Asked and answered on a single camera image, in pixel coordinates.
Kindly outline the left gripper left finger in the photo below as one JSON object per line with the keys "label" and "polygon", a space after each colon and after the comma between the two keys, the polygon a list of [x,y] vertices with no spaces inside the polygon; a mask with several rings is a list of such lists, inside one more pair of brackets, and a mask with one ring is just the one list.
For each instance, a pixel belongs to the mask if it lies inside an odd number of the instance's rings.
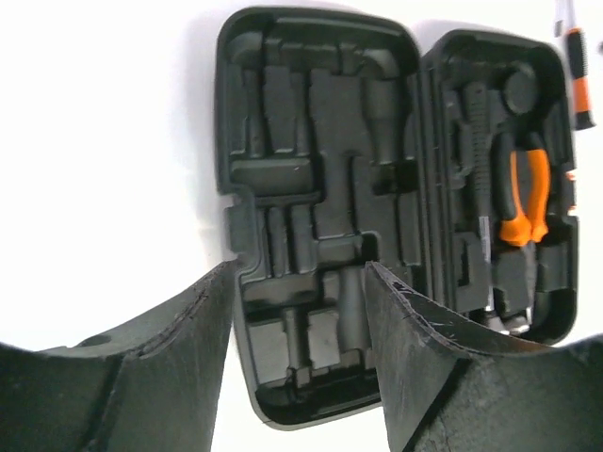
{"label": "left gripper left finger", "polygon": [[235,267],[75,347],[1,347],[5,451],[207,451]]}

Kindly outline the black handled long tool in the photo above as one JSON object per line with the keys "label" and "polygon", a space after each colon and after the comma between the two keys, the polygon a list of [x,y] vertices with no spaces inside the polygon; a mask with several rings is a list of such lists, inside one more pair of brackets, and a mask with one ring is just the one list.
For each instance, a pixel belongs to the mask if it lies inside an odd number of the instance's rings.
{"label": "black handled long tool", "polygon": [[473,154],[472,186],[478,218],[482,258],[486,269],[487,297],[481,315],[481,324],[490,330],[507,334],[500,319],[492,283],[492,240],[491,240],[491,174],[487,88],[483,83],[471,82],[464,87],[464,107],[471,132]]}

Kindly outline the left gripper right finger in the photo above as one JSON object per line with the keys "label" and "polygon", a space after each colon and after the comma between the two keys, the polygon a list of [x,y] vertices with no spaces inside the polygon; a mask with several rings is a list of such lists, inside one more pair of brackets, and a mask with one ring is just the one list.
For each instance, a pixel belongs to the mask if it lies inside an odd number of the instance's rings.
{"label": "left gripper right finger", "polygon": [[489,330],[365,268],[367,319],[393,451],[598,451],[602,340],[565,347]]}

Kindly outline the black plastic tool case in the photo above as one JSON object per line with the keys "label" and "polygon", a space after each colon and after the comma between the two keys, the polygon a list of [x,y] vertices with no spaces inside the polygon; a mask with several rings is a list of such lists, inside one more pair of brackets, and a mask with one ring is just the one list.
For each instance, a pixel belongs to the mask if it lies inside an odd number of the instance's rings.
{"label": "black plastic tool case", "polygon": [[[457,28],[421,53],[400,24],[310,8],[233,14],[217,45],[217,170],[235,331],[253,409],[291,430],[380,403],[364,266],[476,317],[493,300],[553,345],[577,315],[578,222],[565,74],[547,43]],[[474,146],[513,144],[524,201],[548,172],[547,233],[481,252]]]}

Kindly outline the black orange handled screwdriver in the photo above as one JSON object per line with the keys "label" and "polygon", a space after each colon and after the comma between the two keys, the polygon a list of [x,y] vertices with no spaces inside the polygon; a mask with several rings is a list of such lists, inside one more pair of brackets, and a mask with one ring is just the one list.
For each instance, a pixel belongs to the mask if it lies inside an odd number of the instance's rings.
{"label": "black orange handled screwdriver", "polygon": [[577,25],[572,0],[557,0],[555,5],[554,36],[562,38],[564,42],[564,54],[571,76],[575,129],[590,129],[595,123],[591,113],[583,31]]}

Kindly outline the orange black needle-nose pliers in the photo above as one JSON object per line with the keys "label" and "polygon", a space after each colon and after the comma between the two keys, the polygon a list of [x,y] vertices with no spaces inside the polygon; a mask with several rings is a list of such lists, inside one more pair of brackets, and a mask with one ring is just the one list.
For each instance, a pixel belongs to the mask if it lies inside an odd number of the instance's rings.
{"label": "orange black needle-nose pliers", "polygon": [[[506,244],[522,251],[525,261],[524,276],[528,292],[525,313],[515,315],[505,322],[513,335],[530,330],[537,284],[536,245],[548,234],[546,209],[551,186],[551,169],[548,153],[536,133],[524,140],[525,149],[516,149],[513,134],[502,132],[496,140],[493,153],[494,192],[500,227],[498,237]],[[518,156],[527,156],[530,166],[530,196],[521,200]]]}

